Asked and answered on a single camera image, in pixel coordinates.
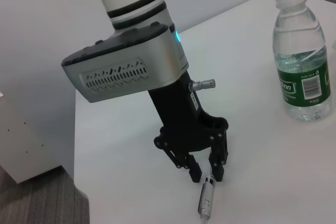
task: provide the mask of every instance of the white table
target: white table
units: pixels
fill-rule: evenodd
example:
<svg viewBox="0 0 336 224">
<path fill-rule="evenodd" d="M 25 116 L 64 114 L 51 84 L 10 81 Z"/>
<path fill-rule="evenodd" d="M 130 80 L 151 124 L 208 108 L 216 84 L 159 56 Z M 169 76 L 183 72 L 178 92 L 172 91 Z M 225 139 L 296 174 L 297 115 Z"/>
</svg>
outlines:
<svg viewBox="0 0 336 224">
<path fill-rule="evenodd" d="M 327 39 L 336 94 L 336 5 L 307 4 Z M 275 5 L 250 0 L 181 33 L 191 77 L 217 83 L 197 93 L 204 110 L 230 125 L 210 224 L 335 223 L 336 112 L 316 123 L 285 114 L 272 54 Z M 92 224 L 201 222 L 202 183 L 154 146 L 162 124 L 148 93 L 95 104 L 77 93 L 76 101 L 75 184 L 90 200 Z M 194 155 L 205 176 L 209 149 Z"/>
</svg>

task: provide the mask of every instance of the water bottle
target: water bottle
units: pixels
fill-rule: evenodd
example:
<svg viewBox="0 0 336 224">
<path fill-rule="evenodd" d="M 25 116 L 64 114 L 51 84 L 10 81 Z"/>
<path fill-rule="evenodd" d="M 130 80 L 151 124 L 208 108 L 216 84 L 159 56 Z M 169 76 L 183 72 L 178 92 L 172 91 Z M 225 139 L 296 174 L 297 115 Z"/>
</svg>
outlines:
<svg viewBox="0 0 336 224">
<path fill-rule="evenodd" d="M 332 108 L 326 40 L 307 0 L 276 0 L 280 9 L 273 52 L 286 112 L 301 121 L 327 116 Z"/>
</svg>

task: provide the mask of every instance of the blue indicator light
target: blue indicator light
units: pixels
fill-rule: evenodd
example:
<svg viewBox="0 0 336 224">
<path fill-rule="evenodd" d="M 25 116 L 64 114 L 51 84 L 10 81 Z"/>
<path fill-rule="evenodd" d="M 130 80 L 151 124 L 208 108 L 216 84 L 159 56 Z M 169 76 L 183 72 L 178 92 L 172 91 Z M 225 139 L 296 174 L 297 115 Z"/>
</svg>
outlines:
<svg viewBox="0 0 336 224">
<path fill-rule="evenodd" d="M 180 39 L 179 33 L 178 33 L 177 31 L 175 31 L 175 33 L 176 33 L 177 40 L 178 40 L 179 42 L 181 42 L 181 39 Z"/>
</svg>

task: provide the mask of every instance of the floor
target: floor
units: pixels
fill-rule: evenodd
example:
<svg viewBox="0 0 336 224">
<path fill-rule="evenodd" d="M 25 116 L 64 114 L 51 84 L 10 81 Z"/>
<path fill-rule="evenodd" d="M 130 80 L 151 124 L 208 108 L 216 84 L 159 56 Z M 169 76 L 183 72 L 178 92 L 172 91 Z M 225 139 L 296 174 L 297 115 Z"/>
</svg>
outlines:
<svg viewBox="0 0 336 224">
<path fill-rule="evenodd" d="M 16 184 L 0 167 L 1 224 L 89 224 L 89 202 L 62 167 Z"/>
</svg>

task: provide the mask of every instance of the ventilation grille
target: ventilation grille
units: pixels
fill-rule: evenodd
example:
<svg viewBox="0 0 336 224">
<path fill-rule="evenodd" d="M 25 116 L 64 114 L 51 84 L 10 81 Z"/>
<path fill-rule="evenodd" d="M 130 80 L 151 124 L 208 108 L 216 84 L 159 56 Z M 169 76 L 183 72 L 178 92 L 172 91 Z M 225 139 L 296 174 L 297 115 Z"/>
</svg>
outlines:
<svg viewBox="0 0 336 224">
<path fill-rule="evenodd" d="M 148 79 L 149 74 L 146 67 L 141 60 L 136 60 L 86 74 L 85 86 L 96 93 L 126 88 L 129 85 L 144 82 Z"/>
</svg>

